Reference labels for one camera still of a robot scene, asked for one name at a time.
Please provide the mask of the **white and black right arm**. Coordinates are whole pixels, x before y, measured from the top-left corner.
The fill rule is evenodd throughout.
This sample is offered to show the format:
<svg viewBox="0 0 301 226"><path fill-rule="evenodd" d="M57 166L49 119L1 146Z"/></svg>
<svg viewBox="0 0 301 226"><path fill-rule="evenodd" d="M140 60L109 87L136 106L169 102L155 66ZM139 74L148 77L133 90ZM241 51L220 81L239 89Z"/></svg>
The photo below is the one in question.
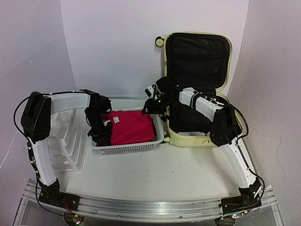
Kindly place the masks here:
<svg viewBox="0 0 301 226"><path fill-rule="evenodd" d="M232 104L223 104L199 89L186 85L171 86L160 91L155 84L145 89L149 97L143 107L144 114L161 114L175 99L189 106L211 122L209 137L227 156L239 183L240 195L221 200L223 213L251 210L261 205L264 194L264 180L248 164L239 145L242 136L238 134L236 113Z"/></svg>

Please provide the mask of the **white plastic drawer organizer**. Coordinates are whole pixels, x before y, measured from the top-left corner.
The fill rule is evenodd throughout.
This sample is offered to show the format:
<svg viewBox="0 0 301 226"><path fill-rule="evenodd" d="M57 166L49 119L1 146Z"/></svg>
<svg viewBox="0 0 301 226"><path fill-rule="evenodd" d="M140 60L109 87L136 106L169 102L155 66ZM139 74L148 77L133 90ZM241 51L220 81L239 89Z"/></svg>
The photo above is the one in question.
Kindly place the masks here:
<svg viewBox="0 0 301 226"><path fill-rule="evenodd" d="M85 128L76 109L51 116L48 147L54 172L82 171L85 145Z"/></svg>

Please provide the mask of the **magenta pink garment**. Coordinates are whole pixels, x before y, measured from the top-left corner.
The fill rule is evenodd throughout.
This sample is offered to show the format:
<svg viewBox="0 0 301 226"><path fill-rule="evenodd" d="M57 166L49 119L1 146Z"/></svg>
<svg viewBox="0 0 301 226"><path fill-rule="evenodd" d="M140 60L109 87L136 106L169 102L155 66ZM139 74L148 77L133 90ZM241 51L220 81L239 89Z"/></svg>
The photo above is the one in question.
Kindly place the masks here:
<svg viewBox="0 0 301 226"><path fill-rule="evenodd" d="M104 116L112 123L111 145L151 142L155 138L152 117L139 111L111 111Z"/></svg>

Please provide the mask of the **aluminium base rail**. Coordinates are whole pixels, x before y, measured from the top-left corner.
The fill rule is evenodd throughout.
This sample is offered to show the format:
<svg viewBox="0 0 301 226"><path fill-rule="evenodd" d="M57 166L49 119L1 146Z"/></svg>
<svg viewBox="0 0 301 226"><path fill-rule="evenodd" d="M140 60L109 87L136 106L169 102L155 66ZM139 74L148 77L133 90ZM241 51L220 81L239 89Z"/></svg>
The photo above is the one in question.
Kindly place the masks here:
<svg viewBox="0 0 301 226"><path fill-rule="evenodd" d="M19 208L13 225L32 225L33 219L52 219L55 213L65 211L64 207L56 207L44 203L51 212L44 211L38 206L37 213L30 210L30 204L36 204L35 194L40 193L40 188L35 187L35 182L29 180L21 197ZM147 223L176 223L199 222L202 220L225 217L220 198L179 200L179 201L132 201L100 198L89 195L80 195L68 206L73 213L83 216L102 218L108 220L121 220L129 222ZM272 225L283 224L274 191L267 188L261 200L261 206L249 211L231 213L234 218L258 219L260 222L271 221Z"/></svg>

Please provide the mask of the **pale yellow hard-shell suitcase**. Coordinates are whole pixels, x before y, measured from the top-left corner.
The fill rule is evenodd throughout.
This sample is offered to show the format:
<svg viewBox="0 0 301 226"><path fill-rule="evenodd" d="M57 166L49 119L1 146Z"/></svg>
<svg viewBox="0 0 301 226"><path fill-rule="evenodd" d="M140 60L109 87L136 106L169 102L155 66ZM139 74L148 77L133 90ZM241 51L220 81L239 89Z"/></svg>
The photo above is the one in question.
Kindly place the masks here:
<svg viewBox="0 0 301 226"><path fill-rule="evenodd" d="M232 44L228 38L210 33L174 32L157 37L156 45L164 49L164 77L174 85L186 85L208 93L223 104L230 104L221 93L228 82ZM164 112L169 142L176 146L216 146L209 137L211 122L175 99ZM243 125L236 114L238 134ZM181 136L178 132L203 132L206 136Z"/></svg>

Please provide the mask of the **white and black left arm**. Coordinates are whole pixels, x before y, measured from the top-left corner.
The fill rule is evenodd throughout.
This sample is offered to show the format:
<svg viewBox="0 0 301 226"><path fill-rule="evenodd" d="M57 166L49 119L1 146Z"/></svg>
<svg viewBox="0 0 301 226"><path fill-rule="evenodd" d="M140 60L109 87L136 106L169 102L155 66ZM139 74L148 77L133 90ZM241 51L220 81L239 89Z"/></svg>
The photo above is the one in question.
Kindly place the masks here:
<svg viewBox="0 0 301 226"><path fill-rule="evenodd" d="M48 146L51 115L84 109L90 126L88 136L98 145L109 146L112 123L105 122L103 116L112 111L111 101L88 89L55 93L34 91L23 101L26 106L21 117L22 126L17 129L27 140L30 164L36 174L37 186L41 187L40 195L36 195L37 202L75 210L79 197L60 191L59 180L51 163Z"/></svg>

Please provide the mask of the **white perforated plastic basket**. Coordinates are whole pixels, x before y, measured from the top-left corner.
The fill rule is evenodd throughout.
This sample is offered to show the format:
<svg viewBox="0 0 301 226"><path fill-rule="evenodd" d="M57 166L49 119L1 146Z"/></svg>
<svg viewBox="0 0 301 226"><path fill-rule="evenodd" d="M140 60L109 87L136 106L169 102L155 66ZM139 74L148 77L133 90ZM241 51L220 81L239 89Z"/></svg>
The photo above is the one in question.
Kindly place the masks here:
<svg viewBox="0 0 301 226"><path fill-rule="evenodd" d="M142 111L142 108L123 109L119 111L139 111L139 110ZM161 123L160 117L155 114L150 116L152 117L152 125L154 127L154 133L155 133L155 138L151 142L128 144L128 145L99 146L93 140L90 140L89 146L91 147L92 150L97 151L102 155L151 151L155 149L156 146L164 140L164 135L163 135L163 125Z"/></svg>

